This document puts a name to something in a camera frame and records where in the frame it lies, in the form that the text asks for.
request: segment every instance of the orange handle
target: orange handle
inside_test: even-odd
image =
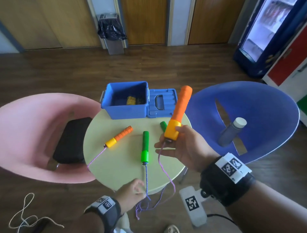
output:
[[[192,95],[192,88],[190,86],[183,86],[178,96],[178,101],[175,106],[174,114],[172,116],[172,120],[176,120],[181,123],[183,114],[187,108],[189,100]]]
[[[125,128],[123,131],[121,131],[118,135],[116,135],[114,138],[116,141],[119,141],[120,139],[122,139],[125,135],[127,135],[128,133],[131,133],[133,131],[133,128],[131,126],[128,126],[127,128]]]

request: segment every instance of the white bottle cap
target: white bottle cap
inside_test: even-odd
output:
[[[237,117],[233,122],[233,125],[237,128],[244,128],[246,124],[247,124],[246,120],[242,117]]]

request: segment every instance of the floor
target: floor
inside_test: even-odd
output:
[[[176,88],[190,85],[193,92],[228,82],[252,81],[232,60],[229,45],[189,45],[178,47],[131,46],[126,55],[108,56],[100,48],[54,49],[23,54],[0,55],[0,106],[15,99],[48,92],[73,93],[99,101],[109,82],[146,80],[150,88]],[[257,179],[307,207],[307,129],[299,125],[294,136],[281,148],[249,164]],[[183,184],[199,188],[199,174],[189,171]],[[49,216],[69,226],[90,203],[112,191],[98,181],[86,184],[51,184],[20,177],[0,169],[0,229],[14,232],[7,225],[22,208],[26,194],[35,198],[24,215]],[[166,188],[165,196],[171,195]],[[218,203],[206,203],[207,213],[220,211]],[[181,232],[229,232],[230,222],[210,218],[202,229],[193,229],[181,204],[179,193],[153,211],[143,212],[137,221],[129,212],[131,229],[138,232],[162,232],[167,224],[176,224]],[[63,232],[49,225],[45,230]]]

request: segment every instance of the blue plastic box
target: blue plastic box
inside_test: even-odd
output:
[[[143,104],[126,105],[128,96]],[[148,89],[146,81],[109,83],[102,94],[101,108],[114,119],[171,117],[177,103],[175,89]]]

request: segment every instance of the blue box lid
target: blue box lid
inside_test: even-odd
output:
[[[172,117],[177,100],[175,89],[149,89],[147,117]]]

